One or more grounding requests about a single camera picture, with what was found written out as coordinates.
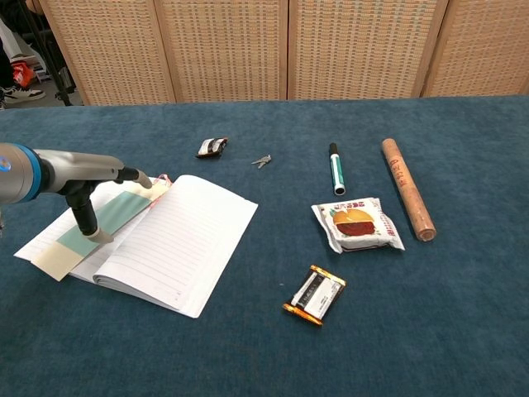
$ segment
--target wooden rolling pin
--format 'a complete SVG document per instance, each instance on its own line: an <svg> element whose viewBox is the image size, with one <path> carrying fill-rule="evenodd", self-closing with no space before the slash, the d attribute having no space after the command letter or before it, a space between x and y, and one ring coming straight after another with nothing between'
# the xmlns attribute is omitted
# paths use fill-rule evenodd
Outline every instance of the wooden rolling pin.
<svg viewBox="0 0 529 397"><path fill-rule="evenodd" d="M415 235L422 242L429 242L436 236L437 230L430 219L430 214L422 201L421 194L413 182L410 171L407 169L397 143L394 139L384 139L382 150L395 178Z"/></svg>

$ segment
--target wicker panel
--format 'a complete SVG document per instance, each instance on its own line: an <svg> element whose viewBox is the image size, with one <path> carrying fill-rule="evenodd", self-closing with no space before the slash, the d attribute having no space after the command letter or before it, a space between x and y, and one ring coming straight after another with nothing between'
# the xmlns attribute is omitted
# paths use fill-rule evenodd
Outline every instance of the wicker panel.
<svg viewBox="0 0 529 397"><path fill-rule="evenodd" d="M529 77L529 1L454 0L426 96L520 93Z"/></svg>
<svg viewBox="0 0 529 397"><path fill-rule="evenodd" d="M177 99L286 98L287 0L155 0Z"/></svg>
<svg viewBox="0 0 529 397"><path fill-rule="evenodd" d="M437 0L291 0L288 97L418 96L445 9Z"/></svg>
<svg viewBox="0 0 529 397"><path fill-rule="evenodd" d="M174 102L152 0L41 0L87 104Z"/></svg>

